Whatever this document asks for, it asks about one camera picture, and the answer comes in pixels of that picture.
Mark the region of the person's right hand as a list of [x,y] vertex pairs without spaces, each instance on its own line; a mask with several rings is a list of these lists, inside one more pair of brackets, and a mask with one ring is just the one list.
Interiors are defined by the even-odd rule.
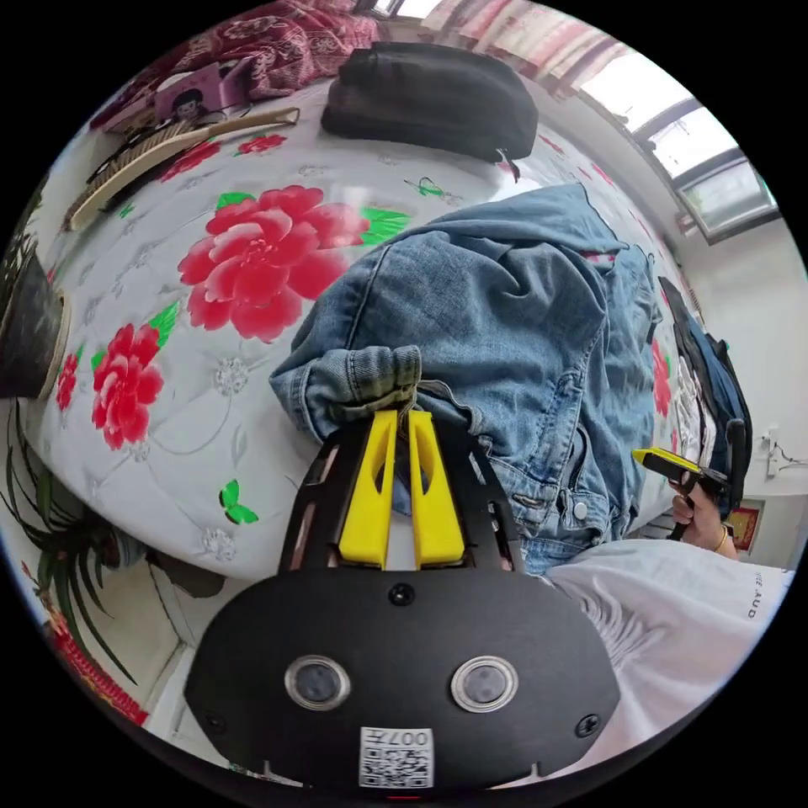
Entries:
[[682,541],[685,543],[727,558],[736,557],[735,546],[717,506],[700,487],[695,487],[688,495],[678,493],[672,502],[672,515],[676,526],[684,528]]

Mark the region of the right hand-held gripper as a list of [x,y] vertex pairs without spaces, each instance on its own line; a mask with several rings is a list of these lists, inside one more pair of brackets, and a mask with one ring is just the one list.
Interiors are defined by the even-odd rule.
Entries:
[[[692,461],[656,447],[634,449],[633,459],[646,470],[666,478],[669,481],[668,485],[674,490],[675,496],[680,492],[688,495],[698,486],[713,499],[719,510],[719,499],[724,484],[707,473],[699,473],[699,466]],[[720,517],[732,538],[731,528],[725,523],[721,513]],[[677,527],[674,522],[674,528],[668,538],[673,541],[682,541],[683,531],[684,528]]]

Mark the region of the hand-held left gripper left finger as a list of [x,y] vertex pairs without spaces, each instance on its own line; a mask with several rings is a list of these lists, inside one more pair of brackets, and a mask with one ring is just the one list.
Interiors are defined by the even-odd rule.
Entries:
[[391,524],[398,416],[378,411],[363,431],[338,549],[348,564],[383,568]]

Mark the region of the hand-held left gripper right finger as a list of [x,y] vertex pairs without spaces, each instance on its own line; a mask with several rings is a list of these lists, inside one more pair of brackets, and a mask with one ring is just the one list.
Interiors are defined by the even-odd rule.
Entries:
[[465,541],[430,413],[410,412],[408,443],[416,566],[456,566]]

